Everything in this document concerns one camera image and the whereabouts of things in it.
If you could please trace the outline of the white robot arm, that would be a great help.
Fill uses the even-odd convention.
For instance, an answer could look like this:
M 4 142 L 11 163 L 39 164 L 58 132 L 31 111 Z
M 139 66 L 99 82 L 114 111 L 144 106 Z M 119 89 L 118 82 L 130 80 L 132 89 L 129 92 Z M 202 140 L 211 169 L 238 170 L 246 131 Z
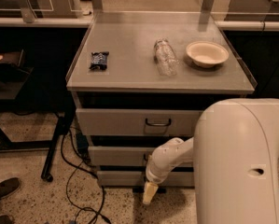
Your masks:
M 279 99 L 228 99 L 205 109 L 192 138 L 148 159 L 143 203 L 192 161 L 198 224 L 279 224 Z

